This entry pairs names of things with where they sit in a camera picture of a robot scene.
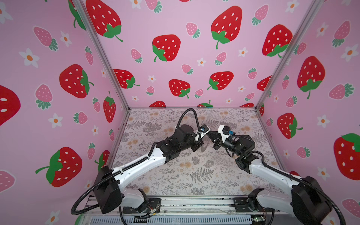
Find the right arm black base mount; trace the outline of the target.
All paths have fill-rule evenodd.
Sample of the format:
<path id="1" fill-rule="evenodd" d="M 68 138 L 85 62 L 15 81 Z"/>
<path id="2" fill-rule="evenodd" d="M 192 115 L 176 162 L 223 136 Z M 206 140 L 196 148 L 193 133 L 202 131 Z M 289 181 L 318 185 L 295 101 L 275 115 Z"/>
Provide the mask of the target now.
<path id="1" fill-rule="evenodd" d="M 263 208 L 258 203 L 251 203 L 248 197 L 236 197 L 233 199 L 231 207 L 235 208 L 236 212 L 246 213 L 265 213 L 272 212 L 271 208 Z"/>

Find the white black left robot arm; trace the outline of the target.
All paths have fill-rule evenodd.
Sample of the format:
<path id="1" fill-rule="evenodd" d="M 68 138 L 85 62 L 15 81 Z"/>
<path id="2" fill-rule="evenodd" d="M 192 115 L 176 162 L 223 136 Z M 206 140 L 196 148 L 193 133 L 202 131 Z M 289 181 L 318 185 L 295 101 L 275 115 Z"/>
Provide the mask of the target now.
<path id="1" fill-rule="evenodd" d="M 154 143 L 148 154 L 120 167 L 101 168 L 93 190 L 101 212 L 110 213 L 119 207 L 129 207 L 139 213 L 151 209 L 143 189 L 132 190 L 127 186 L 148 171 L 177 158 L 182 151 L 190 148 L 195 152 L 203 145 L 202 138 L 209 130 L 207 125 L 196 132 L 189 125 L 181 125 L 172 136 Z"/>

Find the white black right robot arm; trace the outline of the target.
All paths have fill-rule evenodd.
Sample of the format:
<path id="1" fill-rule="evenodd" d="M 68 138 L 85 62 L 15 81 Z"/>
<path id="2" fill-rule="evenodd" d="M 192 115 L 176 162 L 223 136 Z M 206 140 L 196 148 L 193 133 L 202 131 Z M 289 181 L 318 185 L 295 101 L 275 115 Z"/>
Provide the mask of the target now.
<path id="1" fill-rule="evenodd" d="M 237 155 L 235 162 L 241 170 L 265 179 L 284 192 L 283 195 L 275 195 L 264 189 L 253 191 L 249 198 L 261 207 L 286 212 L 304 225 L 321 224 L 335 209 L 314 178 L 302 178 L 268 165 L 264 155 L 256 151 L 255 141 L 249 135 L 235 135 L 232 131 L 210 131 L 207 136 L 213 141 L 214 149 L 222 147 Z"/>

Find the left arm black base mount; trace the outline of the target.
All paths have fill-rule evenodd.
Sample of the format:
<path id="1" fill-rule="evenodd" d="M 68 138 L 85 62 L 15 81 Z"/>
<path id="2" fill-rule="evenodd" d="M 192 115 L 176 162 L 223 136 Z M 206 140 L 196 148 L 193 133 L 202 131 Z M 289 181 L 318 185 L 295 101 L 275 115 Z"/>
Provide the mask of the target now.
<path id="1" fill-rule="evenodd" d="M 160 212 L 161 198 L 150 198 L 145 200 L 138 208 L 123 207 L 124 214 L 154 214 Z"/>

